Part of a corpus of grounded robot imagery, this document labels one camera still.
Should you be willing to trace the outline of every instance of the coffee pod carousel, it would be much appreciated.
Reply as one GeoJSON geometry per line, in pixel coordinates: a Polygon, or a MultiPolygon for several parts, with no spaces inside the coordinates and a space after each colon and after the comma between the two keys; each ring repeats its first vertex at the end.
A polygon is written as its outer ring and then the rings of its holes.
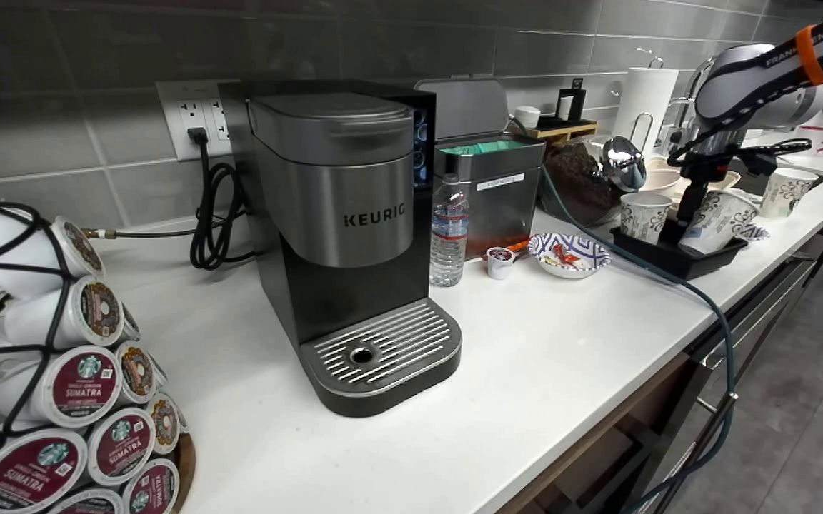
{"type": "Polygon", "coordinates": [[[179,510],[195,445],[69,219],[0,202],[0,514],[179,510]]]}

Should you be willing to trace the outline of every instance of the plastic bottle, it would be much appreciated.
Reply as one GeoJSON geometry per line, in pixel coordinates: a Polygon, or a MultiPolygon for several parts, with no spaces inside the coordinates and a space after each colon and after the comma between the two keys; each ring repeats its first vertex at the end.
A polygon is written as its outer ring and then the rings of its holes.
{"type": "Polygon", "coordinates": [[[469,183],[444,178],[434,192],[431,216],[431,286],[451,289],[462,280],[466,229],[469,229],[469,183]]]}

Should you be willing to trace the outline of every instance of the drip tray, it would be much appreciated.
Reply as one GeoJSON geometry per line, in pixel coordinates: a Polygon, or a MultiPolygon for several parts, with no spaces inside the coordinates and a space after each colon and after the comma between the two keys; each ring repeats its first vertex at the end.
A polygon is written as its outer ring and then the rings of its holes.
{"type": "Polygon", "coordinates": [[[459,362],[459,339],[459,325],[419,299],[302,342],[296,355],[331,410],[372,417],[445,379],[459,362]]]}

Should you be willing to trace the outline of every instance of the electrical outlet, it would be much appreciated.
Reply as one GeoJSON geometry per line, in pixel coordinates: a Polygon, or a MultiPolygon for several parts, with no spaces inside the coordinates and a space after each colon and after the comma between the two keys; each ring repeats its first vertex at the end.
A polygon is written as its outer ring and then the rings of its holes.
{"type": "Polygon", "coordinates": [[[158,83],[176,159],[196,159],[189,128],[205,128],[209,156],[232,155],[229,121],[211,81],[158,83]]]}

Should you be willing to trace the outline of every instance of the white countertop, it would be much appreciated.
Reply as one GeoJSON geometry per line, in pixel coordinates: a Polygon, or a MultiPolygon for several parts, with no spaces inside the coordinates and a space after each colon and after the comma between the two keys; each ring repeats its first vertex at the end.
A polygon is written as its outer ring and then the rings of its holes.
{"type": "MultiPolygon", "coordinates": [[[[823,155],[796,162],[823,168],[823,155]]],[[[816,235],[823,185],[788,219],[758,225],[771,236],[698,280],[719,306],[816,235]]],[[[458,289],[431,292],[462,325],[458,375],[379,417],[345,420],[313,396],[255,266],[195,270],[189,239],[99,252],[189,417],[201,452],[189,514],[494,510],[711,320],[625,263],[579,282],[534,263],[491,280],[469,263],[458,289]]]]}

